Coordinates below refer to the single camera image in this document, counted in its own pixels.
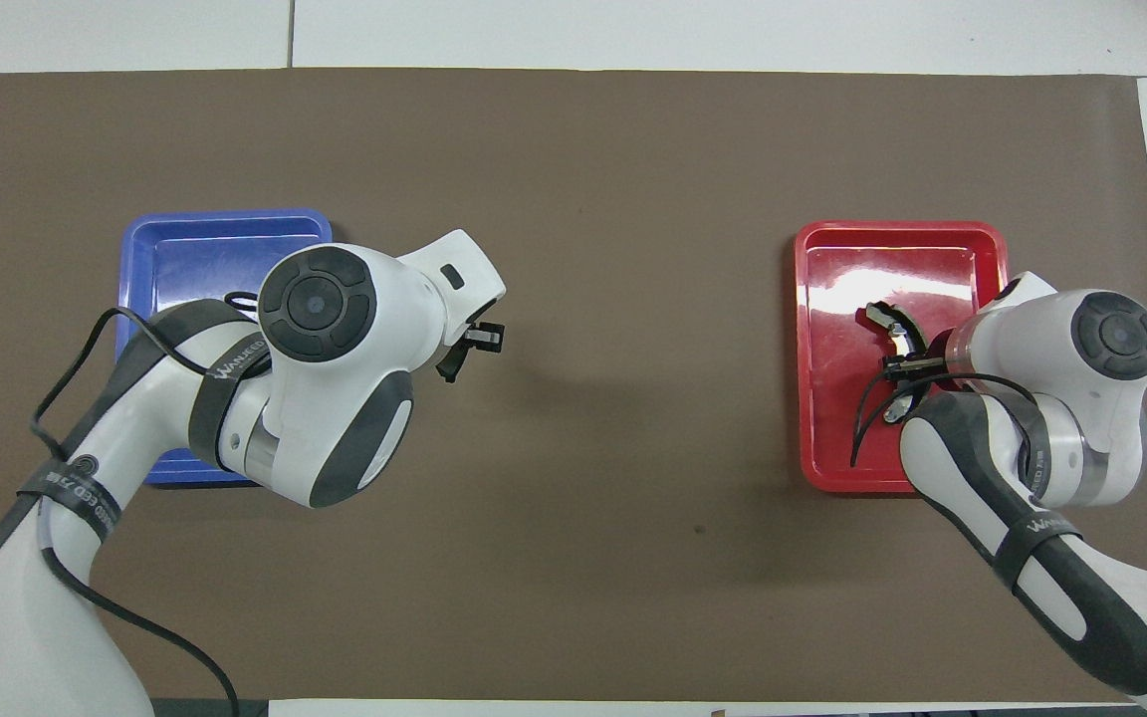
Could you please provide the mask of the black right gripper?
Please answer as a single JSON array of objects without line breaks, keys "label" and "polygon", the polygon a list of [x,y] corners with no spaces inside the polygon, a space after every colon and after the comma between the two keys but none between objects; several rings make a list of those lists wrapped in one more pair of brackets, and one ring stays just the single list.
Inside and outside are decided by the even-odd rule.
[{"label": "black right gripper", "polygon": [[955,367],[955,363],[953,363],[950,358],[950,340],[953,336],[953,332],[955,330],[951,328],[951,330],[938,333],[938,335],[930,341],[930,344],[928,349],[924,350],[923,356],[921,356],[921,359],[924,361],[931,361],[933,366],[921,368],[920,377],[936,377],[934,385],[937,385],[938,389],[946,391],[955,390],[954,380],[949,377],[942,379],[944,373],[949,373],[953,367]]}]

